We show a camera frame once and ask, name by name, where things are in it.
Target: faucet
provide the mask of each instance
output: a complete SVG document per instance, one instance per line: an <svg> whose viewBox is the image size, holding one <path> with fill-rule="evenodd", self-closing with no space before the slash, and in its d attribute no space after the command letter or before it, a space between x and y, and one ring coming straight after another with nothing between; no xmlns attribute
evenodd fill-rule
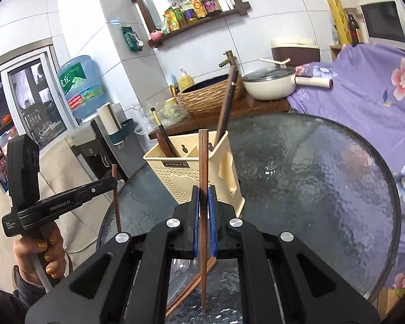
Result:
<svg viewBox="0 0 405 324"><path fill-rule="evenodd" d="M227 56L227 59L225 61L219 63L220 68L226 66L227 64L230 64L230 66L236 66L237 65L237 62L236 62L237 57L232 54L231 50L225 51L224 55Z"/></svg>

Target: glass table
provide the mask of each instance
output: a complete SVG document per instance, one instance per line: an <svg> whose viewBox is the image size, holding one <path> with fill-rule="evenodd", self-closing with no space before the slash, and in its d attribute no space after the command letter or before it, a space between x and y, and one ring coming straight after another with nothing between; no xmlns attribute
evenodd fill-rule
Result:
<svg viewBox="0 0 405 324"><path fill-rule="evenodd" d="M246 200L242 218L266 233L294 233L374 301L396 256L401 215L392 174L378 152L346 127L296 113L233 120L228 132ZM119 204L123 230L138 235L170 218L177 203L145 165L124 186ZM113 211L105 215L98 246L117 232ZM168 303L198 269L198 259L173 263ZM198 287L166 322L241 323L236 260L218 260L212 268L207 305L203 316Z"/></svg>

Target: beige cloth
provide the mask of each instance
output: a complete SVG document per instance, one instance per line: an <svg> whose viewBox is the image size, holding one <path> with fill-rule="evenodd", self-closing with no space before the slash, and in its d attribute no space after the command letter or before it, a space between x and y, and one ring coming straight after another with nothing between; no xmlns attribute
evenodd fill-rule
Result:
<svg viewBox="0 0 405 324"><path fill-rule="evenodd" d="M41 199L89 182L91 180L88 174L64 139L58 141L40 157ZM110 199L101 195L82 207L62 215L56 221L74 268L95 251L100 225L109 205ZM0 290L12 292L11 271L15 263L12 243L15 238L7 238L1 225L1 218L9 212L9 193L5 194L0 189Z"/></svg>

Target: person's hand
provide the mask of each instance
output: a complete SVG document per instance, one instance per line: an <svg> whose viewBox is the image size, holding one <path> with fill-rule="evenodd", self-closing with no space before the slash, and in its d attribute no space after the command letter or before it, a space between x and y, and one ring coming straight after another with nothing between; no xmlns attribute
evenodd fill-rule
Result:
<svg viewBox="0 0 405 324"><path fill-rule="evenodd" d="M21 239L14 241L13 251L19 273L25 281L42 285L36 274L35 267L28 257L30 253L45 252L45 260L49 262L46 266L46 272L53 278L61 278L65 273L66 260L65 251L63 250L63 238L55 223L47 241L23 236Z"/></svg>

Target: wooden countertop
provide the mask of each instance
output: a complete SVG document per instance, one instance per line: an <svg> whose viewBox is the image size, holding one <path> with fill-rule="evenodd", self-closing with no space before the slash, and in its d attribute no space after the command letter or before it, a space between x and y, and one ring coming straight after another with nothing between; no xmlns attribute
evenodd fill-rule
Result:
<svg viewBox="0 0 405 324"><path fill-rule="evenodd" d="M234 101L230 119L270 112L288 112L289 109L290 106L286 98L273 101L258 101L245 93L239 101ZM189 113L182 121L165 128L165 130L167 135L170 136L207 128L210 125L217 124L219 112L220 111L206 113L198 116ZM148 137L155 139L156 132L158 132L158 130L151 132Z"/></svg>

